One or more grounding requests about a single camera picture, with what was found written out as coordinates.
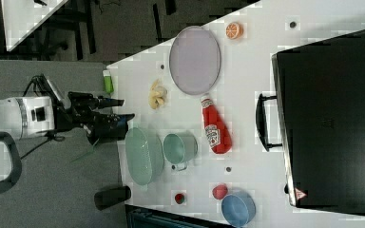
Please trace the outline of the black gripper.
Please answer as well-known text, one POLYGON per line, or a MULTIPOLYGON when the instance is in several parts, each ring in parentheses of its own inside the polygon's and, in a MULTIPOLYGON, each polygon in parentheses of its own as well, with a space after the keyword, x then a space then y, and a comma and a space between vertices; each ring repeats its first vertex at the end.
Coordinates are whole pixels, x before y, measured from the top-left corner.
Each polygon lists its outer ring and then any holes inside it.
POLYGON ((62 102, 55 106, 55 129, 67 132, 80 127, 86 131, 87 140, 91 144, 121 141, 127 132, 127 122, 134 114, 104 114, 99 109, 122 106, 124 100, 94 97, 90 93, 69 92, 70 107, 65 108, 62 102))

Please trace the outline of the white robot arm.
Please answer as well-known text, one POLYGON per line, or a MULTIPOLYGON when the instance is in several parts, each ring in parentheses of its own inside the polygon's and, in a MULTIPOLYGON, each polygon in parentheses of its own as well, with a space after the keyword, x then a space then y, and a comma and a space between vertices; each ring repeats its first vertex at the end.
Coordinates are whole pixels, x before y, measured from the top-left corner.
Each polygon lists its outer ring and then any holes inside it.
POLYGON ((22 139, 47 137, 76 127, 86 131, 90 143, 121 141, 128 130, 132 114, 103 114, 106 107, 121 106, 122 100, 95 97, 89 93, 69 92, 70 105, 56 95, 12 97, 0 100, 0 143, 9 152, 11 170, 0 180, 0 194, 7 192, 20 179, 22 156, 16 142, 22 139))

